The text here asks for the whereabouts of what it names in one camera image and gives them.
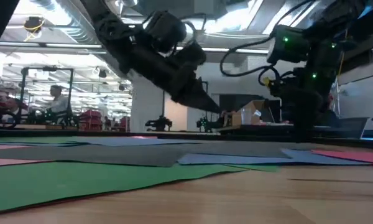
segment man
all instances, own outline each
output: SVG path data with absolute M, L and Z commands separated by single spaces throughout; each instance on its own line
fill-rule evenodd
M 54 100 L 49 104 L 49 109 L 58 117 L 57 123 L 61 123 L 67 114 L 68 98 L 62 95 L 62 87 L 58 85 L 51 86 L 50 94 Z
M 27 110 L 19 108 L 19 105 L 21 105 L 21 104 L 22 104 L 21 101 L 16 99 L 16 98 L 8 98 L 7 101 L 6 101 L 6 107 L 11 113 L 17 115 L 19 110 L 21 110 L 20 123 L 25 123 L 25 121 L 27 119 L 28 112 L 27 112 Z M 5 123 L 13 123 L 14 122 L 14 118 L 9 114 L 3 115 L 1 120 Z

